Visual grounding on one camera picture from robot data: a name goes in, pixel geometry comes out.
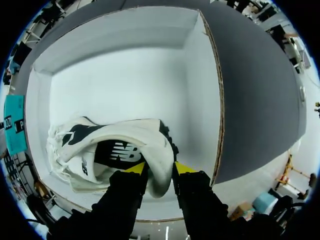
blue object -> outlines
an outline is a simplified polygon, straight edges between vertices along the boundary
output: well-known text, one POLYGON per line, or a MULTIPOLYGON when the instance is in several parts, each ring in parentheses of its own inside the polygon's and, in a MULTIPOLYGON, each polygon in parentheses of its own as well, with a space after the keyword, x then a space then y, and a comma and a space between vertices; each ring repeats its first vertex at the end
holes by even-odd
POLYGON ((255 210, 260 213, 264 214, 267 210, 267 208, 276 200, 277 198, 275 196, 272 196, 271 194, 264 192, 261 193, 254 201, 253 201, 253 207, 255 210))
POLYGON ((27 150, 24 122, 25 96, 7 95, 4 102, 4 134, 10 155, 27 150))
POLYGON ((12 75, 16 74, 16 72, 20 69, 20 65, 16 63, 14 60, 10 61, 9 71, 12 75))

teal sign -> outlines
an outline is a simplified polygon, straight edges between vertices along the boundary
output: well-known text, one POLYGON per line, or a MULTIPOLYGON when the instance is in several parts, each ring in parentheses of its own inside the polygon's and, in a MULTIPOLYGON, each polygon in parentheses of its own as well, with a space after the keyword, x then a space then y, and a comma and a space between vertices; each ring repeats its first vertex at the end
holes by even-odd
POLYGON ((7 95, 4 102, 4 134, 10 155, 27 150, 24 121, 25 96, 7 95))

white box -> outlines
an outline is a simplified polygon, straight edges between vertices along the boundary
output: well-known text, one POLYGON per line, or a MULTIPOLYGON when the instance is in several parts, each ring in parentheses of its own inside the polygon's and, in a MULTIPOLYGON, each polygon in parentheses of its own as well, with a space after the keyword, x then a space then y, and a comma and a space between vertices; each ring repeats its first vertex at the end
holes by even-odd
MULTIPOLYGON (((41 181, 91 209, 100 193, 75 193, 51 172, 50 124, 87 116, 97 124, 156 118, 170 129, 177 160, 212 177, 224 133, 219 58, 198 10, 148 6, 99 16, 47 48, 34 62, 26 94, 26 128, 41 181)), ((137 220, 181 218, 171 184, 162 198, 143 197, 137 220)))

gray wall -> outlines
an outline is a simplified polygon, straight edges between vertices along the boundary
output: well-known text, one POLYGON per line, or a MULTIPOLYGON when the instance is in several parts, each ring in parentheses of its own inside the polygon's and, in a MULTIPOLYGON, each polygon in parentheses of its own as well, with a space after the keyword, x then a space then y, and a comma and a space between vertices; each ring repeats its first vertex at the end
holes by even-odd
POLYGON ((302 85, 288 57, 259 26, 215 1, 204 13, 221 64, 225 135, 216 183, 254 171, 306 131, 302 85))

white sneaker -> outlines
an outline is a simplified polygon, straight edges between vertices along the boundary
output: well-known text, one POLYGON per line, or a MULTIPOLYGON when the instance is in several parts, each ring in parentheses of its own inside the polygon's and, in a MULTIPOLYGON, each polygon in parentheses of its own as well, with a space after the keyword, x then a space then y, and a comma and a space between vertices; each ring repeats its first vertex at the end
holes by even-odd
POLYGON ((96 125, 79 117, 52 126, 46 149, 53 172, 82 193, 105 190, 115 171, 146 161, 151 170, 148 191, 160 198, 169 188, 178 153, 168 132, 159 119, 96 125))

